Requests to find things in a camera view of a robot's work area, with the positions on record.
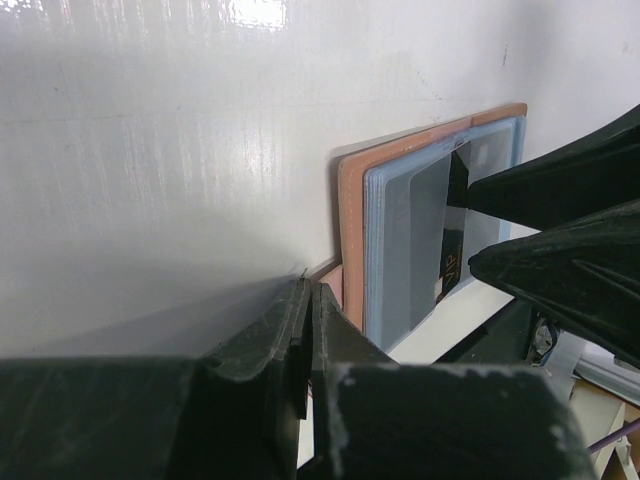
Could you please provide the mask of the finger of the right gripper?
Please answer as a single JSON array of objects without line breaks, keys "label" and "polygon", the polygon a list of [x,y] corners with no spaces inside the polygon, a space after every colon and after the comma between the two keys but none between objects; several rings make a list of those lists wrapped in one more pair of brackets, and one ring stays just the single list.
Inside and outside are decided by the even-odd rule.
[{"label": "finger of the right gripper", "polygon": [[465,206],[547,230],[639,199],[639,108],[543,156],[475,181]]},{"label": "finger of the right gripper", "polygon": [[490,246],[471,274],[562,329],[639,364],[639,203]]}]

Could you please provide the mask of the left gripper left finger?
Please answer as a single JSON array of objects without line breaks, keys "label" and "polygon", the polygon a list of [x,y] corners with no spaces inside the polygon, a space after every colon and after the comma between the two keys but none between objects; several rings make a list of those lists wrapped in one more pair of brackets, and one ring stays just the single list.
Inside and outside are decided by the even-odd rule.
[{"label": "left gripper left finger", "polygon": [[174,443],[177,479],[293,479],[310,378],[310,282],[196,363]]}]

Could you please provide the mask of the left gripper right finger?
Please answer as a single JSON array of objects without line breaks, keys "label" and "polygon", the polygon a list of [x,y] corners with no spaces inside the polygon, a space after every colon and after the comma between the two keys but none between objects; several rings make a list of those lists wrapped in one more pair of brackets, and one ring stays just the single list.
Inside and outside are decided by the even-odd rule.
[{"label": "left gripper right finger", "polygon": [[314,479],[591,479],[579,425],[521,366],[401,365],[312,294]]}]

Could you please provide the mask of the black VIP card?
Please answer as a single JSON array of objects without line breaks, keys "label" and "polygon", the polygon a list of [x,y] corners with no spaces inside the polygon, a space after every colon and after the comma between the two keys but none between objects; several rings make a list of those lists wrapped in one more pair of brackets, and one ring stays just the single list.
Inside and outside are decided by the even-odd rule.
[{"label": "black VIP card", "polygon": [[450,294],[462,279],[464,226],[463,220],[452,221],[443,230],[439,276],[434,286],[436,303]]}]

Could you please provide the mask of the tan leather card holder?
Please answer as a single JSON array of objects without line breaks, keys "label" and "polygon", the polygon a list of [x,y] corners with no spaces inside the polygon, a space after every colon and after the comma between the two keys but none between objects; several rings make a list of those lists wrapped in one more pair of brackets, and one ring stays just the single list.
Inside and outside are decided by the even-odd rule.
[{"label": "tan leather card holder", "polygon": [[365,173],[462,130],[507,117],[525,116],[528,106],[513,102],[455,120],[414,127],[343,147],[331,161],[329,180],[334,201],[334,232],[339,258],[320,273],[349,321],[365,327]]}]

